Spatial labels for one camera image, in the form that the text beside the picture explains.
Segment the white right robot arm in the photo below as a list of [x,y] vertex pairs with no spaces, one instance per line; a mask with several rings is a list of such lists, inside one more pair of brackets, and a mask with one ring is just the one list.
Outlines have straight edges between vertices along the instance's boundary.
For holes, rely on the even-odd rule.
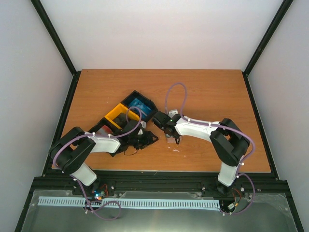
[[174,138],[178,144],[181,136],[191,136],[212,143],[219,159],[221,168],[218,182],[229,187],[240,176],[240,166],[255,151],[254,141],[236,126],[229,118],[220,122],[208,122],[175,114],[169,116],[157,112],[152,122],[165,135]]

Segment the pink card holder wallet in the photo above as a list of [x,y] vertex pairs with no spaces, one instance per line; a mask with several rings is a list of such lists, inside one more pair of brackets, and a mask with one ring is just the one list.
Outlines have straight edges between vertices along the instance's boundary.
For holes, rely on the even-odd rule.
[[176,143],[176,139],[172,136],[169,136],[168,134],[165,135],[167,143],[169,144],[175,144]]

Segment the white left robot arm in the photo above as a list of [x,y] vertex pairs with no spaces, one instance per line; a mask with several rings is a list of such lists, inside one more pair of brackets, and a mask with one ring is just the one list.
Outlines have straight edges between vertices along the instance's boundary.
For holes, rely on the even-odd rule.
[[158,141],[158,137],[145,129],[146,123],[129,120],[122,129],[101,128],[86,132],[80,127],[72,128],[49,150],[53,166],[72,176],[83,184],[89,194],[100,190],[96,173],[85,163],[90,153],[107,152],[116,155],[125,152],[130,146],[141,150]]

